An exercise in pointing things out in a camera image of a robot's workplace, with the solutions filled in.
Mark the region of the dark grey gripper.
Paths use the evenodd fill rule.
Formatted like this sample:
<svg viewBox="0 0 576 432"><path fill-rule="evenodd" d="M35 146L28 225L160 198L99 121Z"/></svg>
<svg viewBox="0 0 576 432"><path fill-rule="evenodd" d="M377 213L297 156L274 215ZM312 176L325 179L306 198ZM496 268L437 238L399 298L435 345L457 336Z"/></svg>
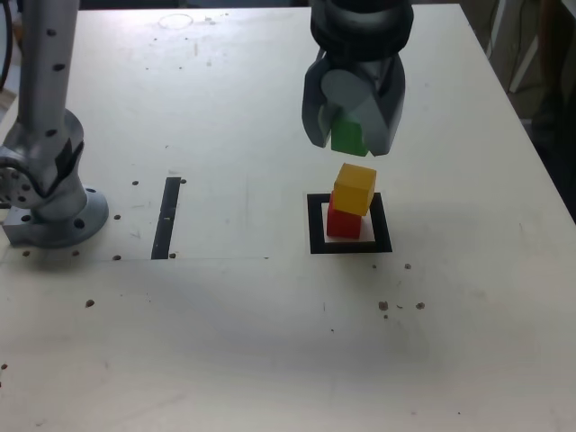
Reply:
<svg viewBox="0 0 576 432"><path fill-rule="evenodd" d="M304 77L303 128L319 148L365 157L390 152L406 81L399 55L354 61L319 53Z"/></svg>

